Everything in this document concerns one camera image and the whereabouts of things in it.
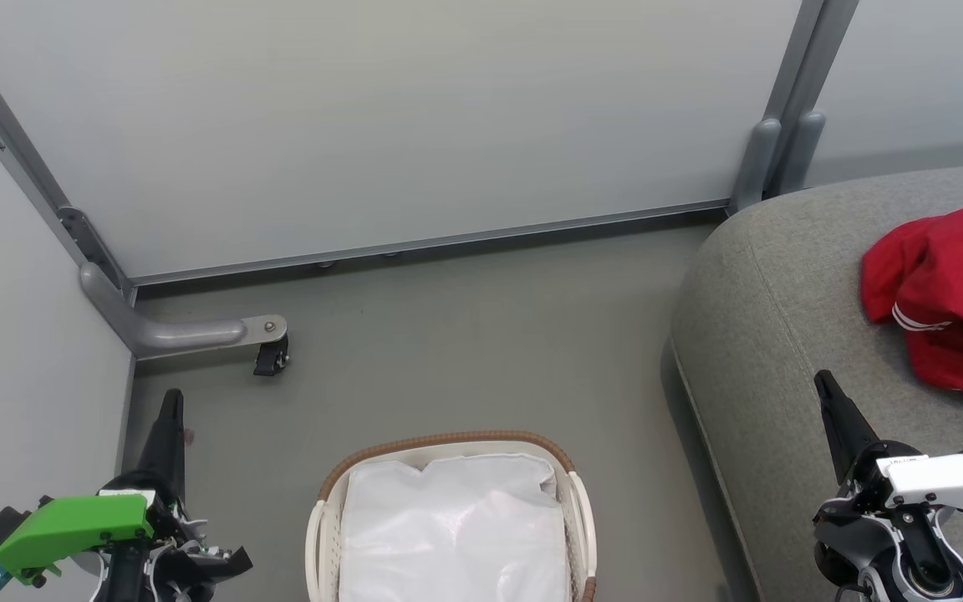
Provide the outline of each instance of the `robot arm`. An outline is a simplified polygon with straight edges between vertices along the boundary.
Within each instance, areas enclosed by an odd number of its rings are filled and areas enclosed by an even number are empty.
[[[963,558],[941,531],[963,512],[963,453],[881,441],[832,374],[815,382],[839,484],[813,519],[819,571],[871,602],[963,602]]]
[[[93,602],[209,602],[223,580],[248,571],[235,553],[206,544],[184,509],[184,396],[166,393],[139,466],[99,494],[39,500],[34,512],[0,512],[0,591],[12,579],[43,587],[56,563],[77,559],[99,576]],[[97,564],[86,564],[93,557]]]

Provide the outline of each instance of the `cable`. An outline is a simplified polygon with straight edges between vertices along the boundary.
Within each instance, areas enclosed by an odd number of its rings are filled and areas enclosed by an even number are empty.
[[[861,587],[854,583],[847,583],[844,586],[838,588],[836,594],[834,594],[834,602],[842,602],[842,594],[846,591],[856,591],[857,594],[871,594],[872,590],[867,587]]]
[[[95,556],[99,556],[99,582],[95,584],[95,591],[92,592],[88,602],[95,602],[95,598],[99,598],[99,592],[103,590],[103,582],[110,574],[110,566],[106,563],[106,558],[103,558],[103,554],[95,552]]]
[[[172,548],[172,546],[173,546],[172,542],[164,546],[161,546],[161,548],[156,549],[154,553],[150,556],[150,575],[149,575],[150,595],[153,595],[154,602],[160,602],[158,601],[158,590],[156,589],[154,584],[154,570],[158,564],[158,557],[161,556],[161,553],[167,551],[167,549]]]

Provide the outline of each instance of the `gray floor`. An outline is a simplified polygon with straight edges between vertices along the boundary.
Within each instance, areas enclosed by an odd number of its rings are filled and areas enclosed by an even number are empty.
[[[537,431],[573,458],[599,531],[604,601],[748,599],[741,557],[666,355],[685,268],[712,226],[158,298],[188,320],[280,313],[292,363],[252,351],[142,365],[130,445],[183,389],[187,504],[255,569],[222,601],[306,599],[318,485],[348,454],[443,431]]]

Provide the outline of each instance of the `gray metal bracket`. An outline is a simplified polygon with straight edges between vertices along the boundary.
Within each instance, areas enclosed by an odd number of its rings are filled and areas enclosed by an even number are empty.
[[[80,288],[138,360],[262,345],[278,342],[288,335],[288,321],[278,315],[190,324],[147,319],[131,308],[102,268],[91,262],[80,266]]]
[[[809,111],[797,119],[796,129],[790,136],[787,160],[776,168],[775,179],[772,180],[778,186],[776,194],[792,193],[805,187],[815,147],[826,123],[827,116],[818,110]]]
[[[737,213],[764,198],[767,169],[772,164],[781,132],[779,119],[764,119],[753,126],[746,152],[741,156],[741,167],[738,168],[738,178],[734,182],[727,212]]]
[[[84,215],[84,211],[80,211],[76,207],[59,207],[54,211],[54,215],[62,222],[62,226],[65,227],[65,231],[69,233],[73,242],[77,244],[80,252],[84,253],[84,259],[99,266],[99,269],[102,269],[106,277],[110,279],[110,284],[121,290],[122,297],[128,298],[133,285],[125,277],[125,273],[121,271],[118,263],[115,262],[114,256],[110,255],[110,249],[103,243],[102,237],[99,237],[99,233],[95,231],[95,226]]]

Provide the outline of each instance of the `gray sofa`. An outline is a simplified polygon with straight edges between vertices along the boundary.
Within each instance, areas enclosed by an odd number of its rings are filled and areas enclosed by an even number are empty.
[[[813,562],[834,482],[813,375],[831,370],[880,437],[963,448],[963,393],[921,384],[897,325],[859,302],[860,257],[895,226],[963,207],[963,168],[823,186],[739,212],[707,240],[672,342],[761,599],[831,599]],[[963,553],[963,514],[945,528]]]

